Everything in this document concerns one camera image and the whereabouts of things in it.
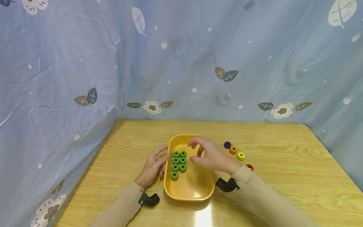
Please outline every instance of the right hand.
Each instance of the right hand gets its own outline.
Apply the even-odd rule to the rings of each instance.
[[[220,146],[215,142],[201,136],[194,137],[188,142],[188,146],[195,149],[197,145],[200,145],[197,152],[197,156],[191,156],[189,159],[201,166],[208,167],[214,171],[221,171],[235,174],[243,164],[228,156]]]

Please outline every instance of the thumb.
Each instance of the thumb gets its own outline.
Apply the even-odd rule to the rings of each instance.
[[[200,157],[197,157],[197,156],[191,156],[190,158],[190,161],[198,164],[198,165],[201,165],[201,166],[204,166],[204,160],[203,158],[200,158]]]
[[[164,156],[162,157],[159,157],[158,160],[155,162],[156,165],[158,167],[160,167],[162,164],[166,163],[166,161],[168,161],[170,155],[169,154],[165,154]]]

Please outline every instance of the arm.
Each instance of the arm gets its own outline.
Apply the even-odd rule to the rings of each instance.
[[[145,188],[154,183],[158,176],[165,173],[165,163],[169,154],[158,157],[167,149],[164,145],[151,153],[146,160],[144,169],[134,182],[127,185],[118,199],[93,223],[92,227],[125,227],[140,209],[139,199]]]
[[[188,146],[193,149],[200,145],[197,156],[190,157],[196,164],[215,171],[226,172],[240,187],[239,196],[252,205],[266,223],[273,227],[314,227],[317,226],[306,214],[286,198],[265,184],[254,172],[241,162],[227,156],[220,146],[204,138],[191,139]]]
[[[250,168],[242,166],[231,176],[241,198],[257,210],[257,215],[271,226],[314,227],[315,224],[285,197],[265,184]]]
[[[92,227],[125,227],[140,209],[139,199],[144,188],[134,182],[127,185],[118,199],[93,223]]]

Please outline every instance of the hand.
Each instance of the hand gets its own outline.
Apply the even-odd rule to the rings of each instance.
[[[159,147],[147,157],[144,168],[134,181],[137,185],[146,189],[154,183],[158,175],[164,175],[165,163],[168,161],[170,155],[165,154],[162,157],[158,157],[158,154],[165,149],[168,149],[168,145]]]
[[[196,164],[215,171],[229,173],[230,175],[235,174],[243,166],[241,162],[229,157],[215,142],[205,137],[197,136],[188,142],[188,146],[191,146],[193,149],[197,144],[200,144],[197,156],[191,156],[189,158]]]

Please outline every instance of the bead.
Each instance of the bead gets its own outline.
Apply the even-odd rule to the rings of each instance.
[[[171,179],[172,179],[173,181],[178,180],[178,177],[179,177],[179,175],[178,175],[178,173],[177,173],[177,172],[172,172],[172,173],[171,173]]]
[[[185,163],[187,163],[187,159],[186,159],[185,157],[182,157],[182,158],[180,159],[180,163],[181,163],[181,164],[185,164]]]
[[[231,146],[230,147],[230,149],[229,149],[229,152],[231,153],[231,154],[236,154],[237,153],[237,148],[235,147],[235,146]]]
[[[173,158],[173,164],[179,164],[179,158]]]
[[[186,157],[187,156],[187,153],[186,153],[186,151],[181,151],[180,152],[180,157]]]
[[[178,171],[179,171],[179,166],[178,166],[178,164],[174,164],[174,165],[171,167],[171,171],[173,171],[173,172],[178,172]]]
[[[181,164],[181,165],[179,166],[179,170],[180,170],[182,173],[184,173],[184,172],[187,170],[187,166],[186,166],[185,164]]]
[[[237,159],[243,161],[245,159],[245,154],[242,152],[239,152],[237,154]]]
[[[228,142],[228,141],[224,142],[224,148],[229,149],[230,147],[231,147],[231,143],[230,142]]]
[[[174,158],[178,158],[179,156],[180,156],[179,151],[174,151],[174,152],[173,152],[173,157],[174,157]]]
[[[246,166],[253,171],[253,166],[251,164],[247,164]]]

